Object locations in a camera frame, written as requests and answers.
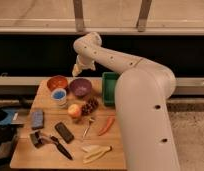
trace silver object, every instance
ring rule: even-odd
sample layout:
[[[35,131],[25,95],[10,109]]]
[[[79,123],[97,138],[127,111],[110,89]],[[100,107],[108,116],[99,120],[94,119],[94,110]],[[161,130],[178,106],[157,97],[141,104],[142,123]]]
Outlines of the silver object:
[[[94,121],[95,121],[95,117],[91,116],[90,119],[89,119],[89,121],[88,121],[88,127],[85,129],[84,134],[82,135],[82,141],[83,141],[84,138],[86,137],[86,135],[87,135],[87,133],[88,133],[88,131],[89,131],[89,129],[90,129],[90,126],[91,126],[91,124],[92,124]]]

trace orange carrot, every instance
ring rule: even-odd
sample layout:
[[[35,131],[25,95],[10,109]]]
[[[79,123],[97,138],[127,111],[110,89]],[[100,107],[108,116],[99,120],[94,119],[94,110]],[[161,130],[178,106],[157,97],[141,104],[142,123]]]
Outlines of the orange carrot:
[[[115,116],[109,116],[107,118],[105,125],[101,128],[101,130],[98,132],[97,135],[101,136],[101,135],[105,134],[110,129],[110,127],[112,126],[114,121],[115,121]]]

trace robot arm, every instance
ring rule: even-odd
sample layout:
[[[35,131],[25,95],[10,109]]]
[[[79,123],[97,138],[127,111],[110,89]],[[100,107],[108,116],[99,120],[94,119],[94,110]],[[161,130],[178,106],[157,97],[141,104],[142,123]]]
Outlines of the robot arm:
[[[115,88],[117,119],[128,171],[179,171],[166,99],[175,89],[167,67],[146,58],[101,47],[97,33],[74,42],[73,76],[95,70],[94,61],[121,74]]]

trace apple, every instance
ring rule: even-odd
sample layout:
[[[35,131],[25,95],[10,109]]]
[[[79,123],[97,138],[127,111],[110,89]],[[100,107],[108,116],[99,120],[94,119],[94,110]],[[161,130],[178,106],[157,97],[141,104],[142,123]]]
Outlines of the apple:
[[[72,118],[79,118],[81,116],[81,113],[82,113],[81,107],[79,107],[79,105],[77,105],[77,104],[72,104],[68,108],[68,114]]]

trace blue cloth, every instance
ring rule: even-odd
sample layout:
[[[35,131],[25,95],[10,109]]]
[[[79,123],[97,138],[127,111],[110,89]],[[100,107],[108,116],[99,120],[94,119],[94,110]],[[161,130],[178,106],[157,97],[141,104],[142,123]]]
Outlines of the blue cloth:
[[[13,117],[15,115],[15,113],[17,112],[16,109],[2,109],[3,111],[5,111],[8,115],[5,119],[0,121],[0,125],[8,125],[12,123]]]

